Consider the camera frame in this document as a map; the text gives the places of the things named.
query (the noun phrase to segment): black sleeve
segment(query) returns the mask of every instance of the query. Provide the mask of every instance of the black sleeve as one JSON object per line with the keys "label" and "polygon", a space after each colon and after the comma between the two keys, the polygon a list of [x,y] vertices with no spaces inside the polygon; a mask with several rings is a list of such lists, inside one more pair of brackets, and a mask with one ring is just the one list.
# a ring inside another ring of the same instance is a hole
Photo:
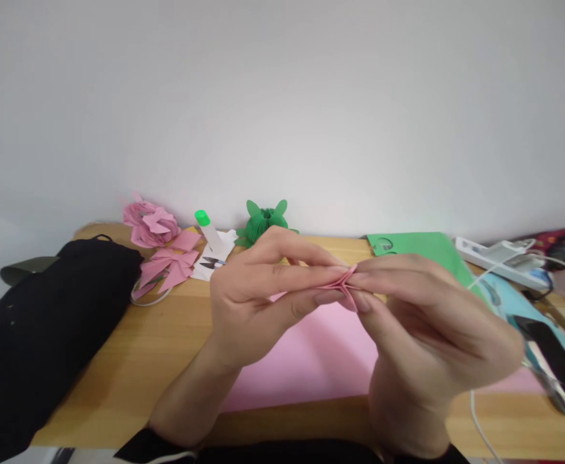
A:
{"label": "black sleeve", "polygon": [[192,464],[196,452],[179,447],[160,438],[151,429],[142,429],[115,453],[113,463]]}
{"label": "black sleeve", "polygon": [[450,444],[443,456],[436,459],[420,459],[413,456],[394,456],[395,464],[469,464],[458,448]]}

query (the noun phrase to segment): glue stick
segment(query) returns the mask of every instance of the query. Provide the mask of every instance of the glue stick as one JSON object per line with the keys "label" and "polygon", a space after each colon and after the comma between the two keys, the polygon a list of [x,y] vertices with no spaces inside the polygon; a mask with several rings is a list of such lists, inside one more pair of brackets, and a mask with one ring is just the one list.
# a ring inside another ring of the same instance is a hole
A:
{"label": "glue stick", "polygon": [[199,209],[194,213],[194,217],[200,226],[201,232],[203,232],[203,235],[207,239],[207,246],[210,248],[211,252],[214,254],[223,253],[224,244],[216,228],[211,225],[211,219],[209,219],[207,213],[203,209]]}

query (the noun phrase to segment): pink paper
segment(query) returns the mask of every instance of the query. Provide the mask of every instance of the pink paper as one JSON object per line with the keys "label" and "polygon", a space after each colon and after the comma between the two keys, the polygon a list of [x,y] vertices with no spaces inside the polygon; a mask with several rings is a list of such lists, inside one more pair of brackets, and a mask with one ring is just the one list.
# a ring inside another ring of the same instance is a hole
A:
{"label": "pink paper", "polygon": [[201,234],[183,230],[170,246],[171,248],[180,249],[182,251],[190,251],[196,246],[200,237],[202,237]]}
{"label": "pink paper", "polygon": [[141,264],[139,289],[144,288],[145,285],[155,279],[168,265],[169,261],[166,260],[149,261]]}
{"label": "pink paper", "polygon": [[194,261],[198,258],[198,251],[192,250],[183,254],[183,259],[180,261],[183,267],[192,267]]}
{"label": "pink paper", "polygon": [[329,284],[329,285],[324,285],[323,287],[319,287],[322,289],[331,289],[331,290],[339,290],[342,293],[345,294],[345,297],[340,300],[340,304],[347,308],[349,311],[353,311],[354,313],[358,312],[358,307],[355,304],[355,301],[353,300],[353,297],[351,296],[351,293],[349,291],[349,289],[356,289],[355,287],[353,287],[352,285],[347,285],[347,280],[349,279],[349,277],[351,277],[351,274],[353,274],[355,272],[355,269],[358,268],[358,265],[356,264],[355,266],[353,266],[352,268],[350,268],[341,278],[339,278],[337,281]]}
{"label": "pink paper", "polygon": [[155,248],[163,246],[181,232],[173,215],[164,208],[143,201],[138,193],[134,197],[136,202],[123,209],[123,223],[132,227],[132,243],[143,248]]}
{"label": "pink paper", "polygon": [[147,284],[144,287],[132,292],[132,299],[137,301],[141,296],[148,294],[156,286],[157,282],[154,284]]}
{"label": "pink paper", "polygon": [[[265,358],[244,367],[223,410],[365,395],[376,359],[374,342],[357,315],[339,303],[323,305],[290,328]],[[525,370],[479,392],[542,389]]]}
{"label": "pink paper", "polygon": [[190,277],[190,274],[192,274],[192,270],[190,268],[185,269],[181,267],[177,261],[173,261],[168,270],[168,276],[164,279],[164,283],[162,284],[162,287],[160,287],[158,293],[165,292],[169,288],[181,284]]}

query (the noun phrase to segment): black bag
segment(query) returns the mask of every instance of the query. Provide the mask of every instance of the black bag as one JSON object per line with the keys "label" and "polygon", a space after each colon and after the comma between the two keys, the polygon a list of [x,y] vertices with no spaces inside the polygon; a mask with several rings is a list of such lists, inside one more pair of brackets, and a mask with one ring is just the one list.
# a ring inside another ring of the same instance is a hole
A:
{"label": "black bag", "polygon": [[[57,256],[40,273],[16,266],[20,282],[0,299],[0,462],[28,448],[117,326],[142,262],[97,237]],[[2,277],[13,280],[15,268]]]}

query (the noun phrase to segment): pink paper bow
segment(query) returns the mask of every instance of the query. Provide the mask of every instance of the pink paper bow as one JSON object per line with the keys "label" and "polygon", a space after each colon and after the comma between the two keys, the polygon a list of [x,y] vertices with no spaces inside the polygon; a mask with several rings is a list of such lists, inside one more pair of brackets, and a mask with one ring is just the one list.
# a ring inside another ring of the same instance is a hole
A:
{"label": "pink paper bow", "polygon": [[319,288],[328,289],[328,290],[338,290],[338,291],[341,291],[342,293],[344,293],[345,297],[342,300],[340,300],[340,304],[342,306],[344,306],[345,308],[347,308],[349,311],[353,311],[354,313],[358,312],[358,307],[355,304],[355,301],[353,300],[353,297],[351,296],[351,292],[349,291],[349,289],[353,289],[353,290],[359,290],[359,289],[357,287],[354,287],[353,285],[347,284],[347,280],[349,279],[349,277],[351,277],[351,274],[353,274],[355,272],[355,269],[357,269],[357,267],[358,267],[358,265],[356,264],[355,266],[350,268],[337,281],[335,281],[335,282],[333,282],[329,285],[324,285],[323,287],[319,287]]}
{"label": "pink paper bow", "polygon": [[151,261],[140,265],[140,286],[143,288],[148,282],[160,275],[168,268],[168,276],[164,280],[158,293],[162,293],[175,285],[181,284],[192,275],[190,267],[198,258],[198,251],[192,250],[180,255],[169,248],[160,248],[151,257]]}
{"label": "pink paper bow", "polygon": [[164,208],[143,201],[138,193],[134,197],[136,202],[123,209],[123,223],[132,227],[132,243],[143,248],[164,246],[181,232],[173,215]]}

